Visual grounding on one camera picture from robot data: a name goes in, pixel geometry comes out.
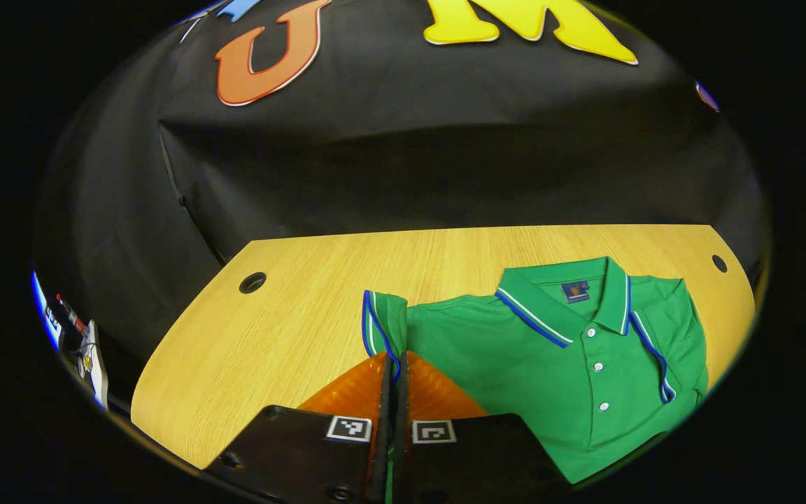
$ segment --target wood grain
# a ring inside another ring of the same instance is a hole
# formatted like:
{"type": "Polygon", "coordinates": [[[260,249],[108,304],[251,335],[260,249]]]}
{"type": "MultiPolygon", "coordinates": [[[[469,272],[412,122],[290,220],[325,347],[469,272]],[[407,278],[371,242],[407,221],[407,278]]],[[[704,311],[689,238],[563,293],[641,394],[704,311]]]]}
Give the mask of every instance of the wood grain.
{"type": "Polygon", "coordinates": [[[745,341],[751,286],[704,225],[471,227],[252,241],[198,294],[148,361],[132,422],[204,468],[266,405],[297,406],[367,357],[362,291],[410,305],[490,295],[507,267],[611,256],[628,274],[685,278],[710,386],[745,341]],[[726,262],[727,272],[711,256],[726,262]],[[255,293],[238,286],[265,272],[255,293]]]}

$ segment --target green polo shirt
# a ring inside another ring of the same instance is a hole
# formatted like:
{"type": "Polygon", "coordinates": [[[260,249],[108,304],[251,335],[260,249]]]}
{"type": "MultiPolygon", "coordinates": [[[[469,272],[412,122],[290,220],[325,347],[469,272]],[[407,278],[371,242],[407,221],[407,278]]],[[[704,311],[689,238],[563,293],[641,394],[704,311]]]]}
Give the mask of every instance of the green polo shirt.
{"type": "Polygon", "coordinates": [[[521,415],[572,483],[672,430],[707,391],[684,280],[611,258],[509,268],[493,296],[412,307],[367,290],[362,342],[370,356],[412,350],[489,414],[521,415]]]}

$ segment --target black background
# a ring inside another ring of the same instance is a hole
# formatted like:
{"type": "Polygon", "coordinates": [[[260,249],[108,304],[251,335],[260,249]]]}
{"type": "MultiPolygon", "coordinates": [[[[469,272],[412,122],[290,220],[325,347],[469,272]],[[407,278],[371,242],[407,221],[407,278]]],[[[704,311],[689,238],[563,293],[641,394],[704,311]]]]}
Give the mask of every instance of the black background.
{"type": "MultiPolygon", "coordinates": [[[[0,5],[0,497],[216,502],[65,379],[33,306],[29,207],[55,137],[121,61],[205,2],[0,5]]],[[[600,2],[676,55],[761,160],[775,207],[758,334],[678,433],[576,501],[806,491],[806,3],[600,2]]]]}

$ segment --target shirt collar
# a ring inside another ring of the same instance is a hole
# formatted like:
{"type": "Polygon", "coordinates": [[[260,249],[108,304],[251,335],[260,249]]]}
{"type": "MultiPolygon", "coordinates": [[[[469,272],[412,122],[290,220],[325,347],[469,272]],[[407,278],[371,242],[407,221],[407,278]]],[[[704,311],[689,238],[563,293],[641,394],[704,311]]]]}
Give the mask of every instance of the shirt collar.
{"type": "Polygon", "coordinates": [[[596,258],[543,267],[506,268],[496,296],[531,328],[560,347],[568,347],[591,323],[627,335],[630,313],[630,277],[614,259],[596,258]],[[602,297],[591,319],[573,312],[560,296],[540,289],[544,284],[602,278],[602,297]]]}

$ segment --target shirt label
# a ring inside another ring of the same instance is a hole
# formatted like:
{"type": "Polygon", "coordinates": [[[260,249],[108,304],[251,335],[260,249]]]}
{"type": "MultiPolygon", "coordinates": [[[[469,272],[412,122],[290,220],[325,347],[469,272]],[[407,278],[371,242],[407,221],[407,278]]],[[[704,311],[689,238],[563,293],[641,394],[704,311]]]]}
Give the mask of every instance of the shirt label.
{"type": "Polygon", "coordinates": [[[565,293],[565,299],[568,300],[568,304],[588,300],[589,294],[586,292],[588,289],[589,283],[586,283],[586,281],[562,284],[562,291],[565,293]]]}

